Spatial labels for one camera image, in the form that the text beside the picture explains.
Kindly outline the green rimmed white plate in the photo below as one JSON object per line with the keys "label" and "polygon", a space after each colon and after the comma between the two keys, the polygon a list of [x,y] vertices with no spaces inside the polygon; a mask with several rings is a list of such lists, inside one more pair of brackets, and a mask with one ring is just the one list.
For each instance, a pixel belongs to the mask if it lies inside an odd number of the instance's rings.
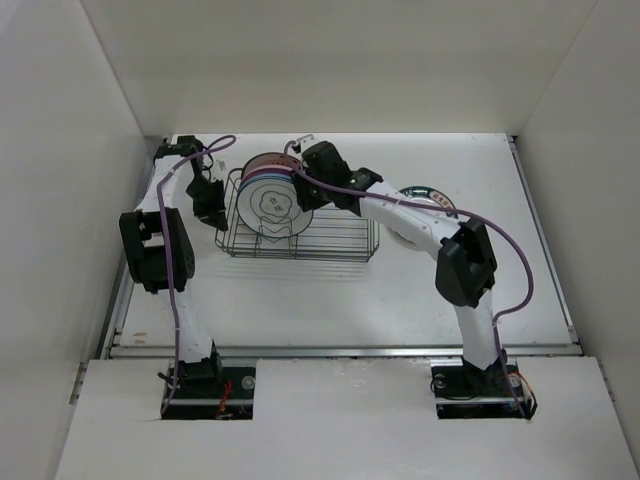
{"label": "green rimmed white plate", "polygon": [[[458,219],[458,214],[452,212],[452,209],[455,209],[454,203],[446,194],[444,194],[440,190],[429,186],[414,185],[401,188],[399,192],[402,195],[406,196],[409,200],[426,205],[438,206],[449,210],[449,213],[435,212],[435,215],[446,216],[455,220]],[[401,235],[393,229],[390,229],[389,227],[387,227],[387,230],[389,231],[391,237],[404,248],[414,251],[418,250],[418,246],[405,236]]]}

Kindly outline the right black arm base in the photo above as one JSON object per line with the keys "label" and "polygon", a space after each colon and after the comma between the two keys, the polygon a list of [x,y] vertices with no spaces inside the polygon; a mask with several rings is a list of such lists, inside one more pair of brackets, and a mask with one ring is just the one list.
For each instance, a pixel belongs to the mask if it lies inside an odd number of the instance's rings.
{"label": "right black arm base", "polygon": [[430,389],[438,419],[531,420],[537,398],[516,364],[508,364],[507,372],[500,365],[486,372],[463,365],[432,366]]}

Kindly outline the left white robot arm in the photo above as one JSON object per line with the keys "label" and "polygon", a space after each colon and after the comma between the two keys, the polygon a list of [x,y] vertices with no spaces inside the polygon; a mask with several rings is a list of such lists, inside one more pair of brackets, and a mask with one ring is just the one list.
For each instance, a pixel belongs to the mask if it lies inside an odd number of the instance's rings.
{"label": "left white robot arm", "polygon": [[178,204],[187,199],[196,220],[219,231],[228,229],[224,167],[214,154],[235,141],[235,136],[224,135],[206,145],[185,135],[173,144],[161,143],[143,199],[119,218],[132,280],[158,297],[172,316],[174,367],[160,376],[169,386],[168,400],[206,398],[223,387],[220,356],[190,292],[196,255]]}

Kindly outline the grey wire dish rack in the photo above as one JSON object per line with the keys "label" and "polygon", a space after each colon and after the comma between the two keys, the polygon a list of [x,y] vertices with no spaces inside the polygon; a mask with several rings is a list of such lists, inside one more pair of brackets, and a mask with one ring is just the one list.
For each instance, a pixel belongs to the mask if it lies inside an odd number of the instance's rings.
{"label": "grey wire dish rack", "polygon": [[288,238],[269,238],[251,230],[240,218],[237,197],[241,170],[234,168],[225,184],[229,229],[215,234],[215,245],[235,258],[367,262],[380,246],[380,227],[332,205],[314,212],[309,227]]}

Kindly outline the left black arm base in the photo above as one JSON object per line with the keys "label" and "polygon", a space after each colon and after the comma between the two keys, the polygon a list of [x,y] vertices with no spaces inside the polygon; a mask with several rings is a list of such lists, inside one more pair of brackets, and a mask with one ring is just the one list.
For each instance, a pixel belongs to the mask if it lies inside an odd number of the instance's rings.
{"label": "left black arm base", "polygon": [[256,389],[255,366],[231,366],[223,370],[220,386],[188,392],[179,387],[169,402],[172,379],[170,374],[159,373],[158,377],[165,382],[161,404],[163,420],[252,420],[254,394]]}

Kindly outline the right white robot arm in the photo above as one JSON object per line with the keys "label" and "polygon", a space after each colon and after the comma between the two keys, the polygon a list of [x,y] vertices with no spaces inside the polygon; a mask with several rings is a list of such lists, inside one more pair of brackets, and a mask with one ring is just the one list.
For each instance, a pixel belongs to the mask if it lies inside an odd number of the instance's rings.
{"label": "right white robot arm", "polygon": [[458,396],[495,393],[501,375],[501,348],[492,324],[497,262],[485,225],[436,215],[429,204],[411,203],[379,174],[350,169],[330,142],[308,135],[285,149],[301,155],[292,180],[302,210],[332,204],[387,227],[436,262],[435,288],[453,306],[463,341]]}

